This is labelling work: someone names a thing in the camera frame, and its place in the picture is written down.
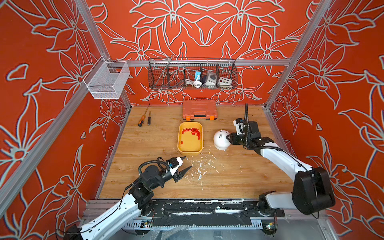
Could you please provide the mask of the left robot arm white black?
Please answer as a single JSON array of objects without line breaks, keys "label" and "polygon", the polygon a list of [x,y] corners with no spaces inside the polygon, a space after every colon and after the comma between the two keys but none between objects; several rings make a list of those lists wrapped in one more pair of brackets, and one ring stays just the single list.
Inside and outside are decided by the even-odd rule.
[{"label": "left robot arm white black", "polygon": [[153,190],[165,186],[169,180],[178,182],[192,168],[181,170],[187,157],[175,157],[163,160],[161,157],[139,165],[139,177],[125,187],[121,199],[100,216],[82,225],[73,225],[63,234],[64,240],[107,240],[116,234],[128,222],[152,211]]}]

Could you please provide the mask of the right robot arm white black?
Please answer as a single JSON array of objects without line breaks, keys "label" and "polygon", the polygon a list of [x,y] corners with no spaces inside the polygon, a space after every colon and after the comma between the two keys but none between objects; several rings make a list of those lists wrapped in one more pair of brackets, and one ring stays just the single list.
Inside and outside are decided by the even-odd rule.
[{"label": "right robot arm white black", "polygon": [[234,120],[236,132],[226,136],[231,145],[242,146],[269,160],[292,181],[290,192],[270,191],[259,196],[257,211],[270,216],[277,209],[293,209],[308,216],[333,207],[336,198],[327,171],[308,165],[280,148],[269,137],[262,137],[258,123],[250,121],[245,109],[243,118]]}]

